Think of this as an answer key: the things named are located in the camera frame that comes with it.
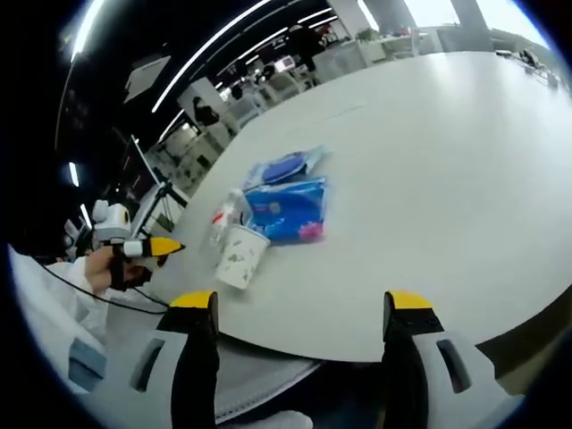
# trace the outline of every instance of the black cable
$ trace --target black cable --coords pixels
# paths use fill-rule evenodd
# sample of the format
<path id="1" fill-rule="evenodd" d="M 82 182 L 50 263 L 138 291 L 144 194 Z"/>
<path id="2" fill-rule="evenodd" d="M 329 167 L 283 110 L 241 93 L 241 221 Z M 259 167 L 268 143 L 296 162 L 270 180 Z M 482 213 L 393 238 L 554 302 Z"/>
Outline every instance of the black cable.
<path id="1" fill-rule="evenodd" d="M 149 297 L 146 293 L 144 293 L 143 291 L 141 291 L 141 290 L 139 290 L 139 289 L 137 289 L 137 288 L 133 288 L 133 290 L 135 290 L 135 291 L 136 291 L 137 293 L 139 293 L 140 295 L 143 295 L 143 296 L 144 296 L 145 298 L 147 298 L 149 301 L 153 301 L 153 302 L 155 302 L 156 304 L 160 304 L 160 305 L 162 305 L 163 307 L 169 308 L 169 305 L 166 304 L 166 303 L 164 303 L 163 301 L 159 301 L 158 299 L 151 298 L 151 297 Z"/>
<path id="2" fill-rule="evenodd" d="M 145 313 L 148 315 L 164 315 L 166 312 L 165 311 L 148 311 L 148 310 L 144 310 L 142 308 L 135 308 L 135 307 L 130 307 L 130 306 L 125 306 L 124 304 L 120 304 L 118 302 L 113 302 L 110 301 L 108 299 L 103 299 L 100 298 L 98 295 L 88 292 L 86 290 L 83 290 L 81 287 L 76 286 L 75 284 L 73 284 L 72 282 L 68 282 L 67 280 L 65 280 L 64 278 L 60 277 L 59 275 L 57 275 L 56 273 L 52 273 L 48 268 L 46 268 L 45 266 L 43 266 L 42 264 L 40 264 L 38 261 L 36 261 L 36 263 L 41 266 L 43 269 L 45 269 L 46 271 L 48 271 L 50 274 L 52 274 L 56 279 L 59 279 L 60 281 L 67 283 L 69 286 L 72 286 L 75 290 L 80 291 L 81 293 L 85 293 L 86 295 L 89 295 L 91 298 L 93 299 L 97 299 L 99 301 L 102 302 L 106 302 L 107 304 L 110 304 L 112 306 L 116 306 L 116 307 L 120 307 L 120 308 L 127 308 L 129 310 L 133 310 L 133 311 L 139 311 L 140 313 Z"/>

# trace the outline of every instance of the ceiling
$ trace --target ceiling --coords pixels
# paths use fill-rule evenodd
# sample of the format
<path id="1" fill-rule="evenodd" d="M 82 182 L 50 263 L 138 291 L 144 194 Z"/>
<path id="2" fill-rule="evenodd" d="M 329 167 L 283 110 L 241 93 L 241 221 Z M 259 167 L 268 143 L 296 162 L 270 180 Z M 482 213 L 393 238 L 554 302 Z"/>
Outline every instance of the ceiling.
<path id="1" fill-rule="evenodd" d="M 135 134 L 143 147 L 152 146 L 180 111 L 176 98 L 189 85 L 190 78 L 207 76 L 217 83 L 220 81 L 217 73 L 253 45 L 329 7 L 325 0 L 272 0 L 265 4 L 212 44 L 152 114 L 156 100 L 190 57 L 217 30 L 258 1 L 201 2 L 199 10 L 190 0 L 105 0 L 81 55 L 82 61 L 74 66 L 70 85 L 86 88 L 88 104 L 91 100 L 97 101 L 95 116 L 103 116 L 105 122 Z M 62 39 L 77 31 L 84 14 L 85 8 L 63 30 Z M 328 16 L 331 14 L 316 17 L 308 24 Z M 73 40 L 63 50 L 66 58 L 71 55 L 72 43 Z M 123 87 L 132 65 L 149 55 L 170 55 L 171 60 L 152 88 L 123 105 Z M 228 75 L 223 78 L 236 79 Z"/>

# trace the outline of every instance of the table surface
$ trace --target table surface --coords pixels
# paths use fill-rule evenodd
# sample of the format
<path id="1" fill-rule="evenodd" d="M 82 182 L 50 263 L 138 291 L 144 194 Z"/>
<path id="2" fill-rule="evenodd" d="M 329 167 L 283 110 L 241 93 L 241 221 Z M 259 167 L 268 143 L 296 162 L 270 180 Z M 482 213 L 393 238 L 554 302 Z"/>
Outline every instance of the table surface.
<path id="1" fill-rule="evenodd" d="M 324 144 L 324 240 L 272 247 L 246 291 L 209 281 L 208 219 L 249 167 Z M 221 332 L 309 358 L 379 361 L 383 294 L 412 290 L 473 343 L 572 282 L 572 100 L 487 53 L 384 63 L 249 123 L 191 199 L 188 248 L 154 274 L 173 299 L 216 287 Z"/>

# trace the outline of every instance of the white cup with print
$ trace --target white cup with print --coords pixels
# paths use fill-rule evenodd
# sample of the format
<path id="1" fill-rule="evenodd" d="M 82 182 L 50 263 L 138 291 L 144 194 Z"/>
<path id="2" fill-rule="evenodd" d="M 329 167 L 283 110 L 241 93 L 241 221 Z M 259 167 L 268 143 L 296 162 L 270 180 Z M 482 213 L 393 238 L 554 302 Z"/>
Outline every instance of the white cup with print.
<path id="1" fill-rule="evenodd" d="M 245 290 L 269 244 L 270 240 L 264 235 L 242 225 L 233 225 L 228 232 L 215 277 Z"/>

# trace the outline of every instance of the white wall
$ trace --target white wall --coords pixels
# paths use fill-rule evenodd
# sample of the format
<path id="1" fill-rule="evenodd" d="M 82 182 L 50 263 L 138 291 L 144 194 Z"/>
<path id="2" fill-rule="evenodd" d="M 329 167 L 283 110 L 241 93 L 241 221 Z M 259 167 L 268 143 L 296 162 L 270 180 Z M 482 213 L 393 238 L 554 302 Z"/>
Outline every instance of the white wall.
<path id="1" fill-rule="evenodd" d="M 338 37 L 339 40 L 342 40 L 343 38 L 349 36 L 348 32 L 341 24 L 340 20 L 330 22 L 330 27 L 332 27 L 334 34 Z"/>
<path id="2" fill-rule="evenodd" d="M 370 28 L 356 0 L 328 0 L 328 3 L 333 7 L 351 38 L 355 38 L 362 29 Z"/>

